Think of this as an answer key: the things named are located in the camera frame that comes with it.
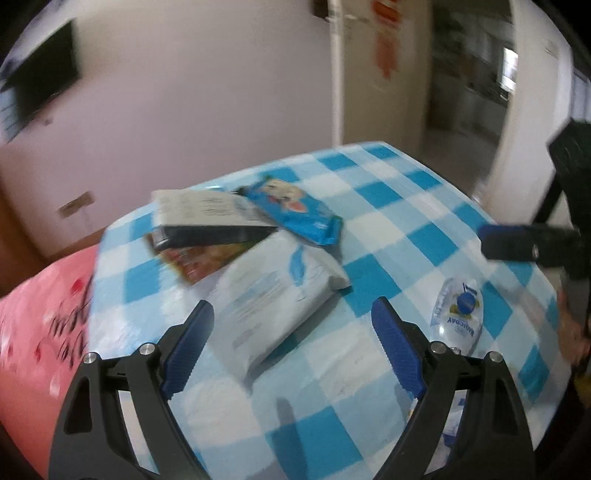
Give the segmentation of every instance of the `television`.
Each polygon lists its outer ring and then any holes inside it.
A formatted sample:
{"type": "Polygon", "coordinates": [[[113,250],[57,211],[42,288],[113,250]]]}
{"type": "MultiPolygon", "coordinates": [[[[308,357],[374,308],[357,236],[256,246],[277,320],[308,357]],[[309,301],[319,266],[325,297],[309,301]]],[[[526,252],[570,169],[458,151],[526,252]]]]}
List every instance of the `television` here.
{"type": "Polygon", "coordinates": [[[80,78],[73,33],[70,21],[23,60],[0,86],[0,116],[7,141],[80,78]]]}

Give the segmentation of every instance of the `door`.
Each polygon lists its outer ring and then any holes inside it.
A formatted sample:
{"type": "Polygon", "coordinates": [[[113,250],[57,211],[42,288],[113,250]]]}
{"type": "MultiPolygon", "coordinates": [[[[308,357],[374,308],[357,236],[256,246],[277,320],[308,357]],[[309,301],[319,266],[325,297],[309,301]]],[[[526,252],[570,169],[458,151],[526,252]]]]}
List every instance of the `door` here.
{"type": "Polygon", "coordinates": [[[331,0],[333,143],[417,153],[431,67],[430,0],[331,0]]]}

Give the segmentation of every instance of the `table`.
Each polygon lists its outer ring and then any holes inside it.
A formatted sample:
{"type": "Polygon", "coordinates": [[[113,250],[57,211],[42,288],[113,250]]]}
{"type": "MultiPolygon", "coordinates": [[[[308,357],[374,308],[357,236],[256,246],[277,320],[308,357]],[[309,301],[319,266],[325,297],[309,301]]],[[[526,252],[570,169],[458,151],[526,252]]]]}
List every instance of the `table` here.
{"type": "MultiPolygon", "coordinates": [[[[251,390],[206,346],[170,407],[213,479],[371,479],[389,455],[411,399],[371,326],[389,298],[429,336],[440,287],[456,274],[482,285],[484,328],[474,356],[501,352],[524,403],[534,446],[566,387],[552,286],[528,264],[489,262],[475,234],[491,219],[465,195],[383,143],[348,145],[274,161],[195,188],[228,190],[270,174],[299,185],[343,217],[340,250],[352,289],[337,293],[267,359],[251,390]]],[[[200,291],[182,285],[142,239],[152,205],[105,232],[95,272],[89,349],[127,355],[181,323],[200,291]]],[[[138,459],[151,458],[124,413],[138,459]]]]}

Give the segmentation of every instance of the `blue circle on bottle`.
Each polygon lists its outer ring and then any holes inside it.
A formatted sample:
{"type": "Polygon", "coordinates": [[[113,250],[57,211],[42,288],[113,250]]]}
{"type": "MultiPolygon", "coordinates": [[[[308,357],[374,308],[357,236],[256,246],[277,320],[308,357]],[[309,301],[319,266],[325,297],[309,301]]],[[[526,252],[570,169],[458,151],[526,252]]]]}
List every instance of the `blue circle on bottle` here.
{"type": "Polygon", "coordinates": [[[476,297],[465,291],[457,296],[457,310],[462,315],[470,315],[476,308],[476,297]]]}

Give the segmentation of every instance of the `blue wrapper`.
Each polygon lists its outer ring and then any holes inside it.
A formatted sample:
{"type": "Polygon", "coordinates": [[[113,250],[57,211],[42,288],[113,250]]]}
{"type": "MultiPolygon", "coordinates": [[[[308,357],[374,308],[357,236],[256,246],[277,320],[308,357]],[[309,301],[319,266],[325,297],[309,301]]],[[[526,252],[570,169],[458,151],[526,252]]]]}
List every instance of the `blue wrapper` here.
{"type": "Polygon", "coordinates": [[[343,219],[295,185],[266,177],[245,193],[279,225],[316,245],[334,245],[339,241],[343,219]]]}

